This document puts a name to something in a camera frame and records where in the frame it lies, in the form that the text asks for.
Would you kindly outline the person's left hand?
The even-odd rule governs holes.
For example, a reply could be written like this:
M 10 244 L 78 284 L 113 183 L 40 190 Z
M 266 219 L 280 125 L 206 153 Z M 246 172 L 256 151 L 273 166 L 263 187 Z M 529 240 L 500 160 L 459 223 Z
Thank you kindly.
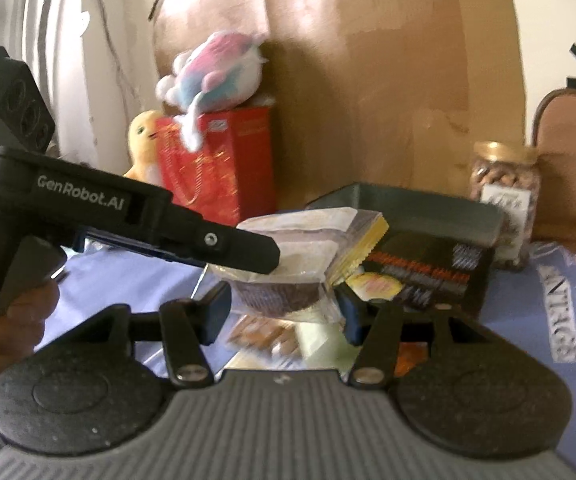
M 21 294 L 0 316 L 0 373 L 33 353 L 45 322 L 55 311 L 59 288 L 54 280 Z

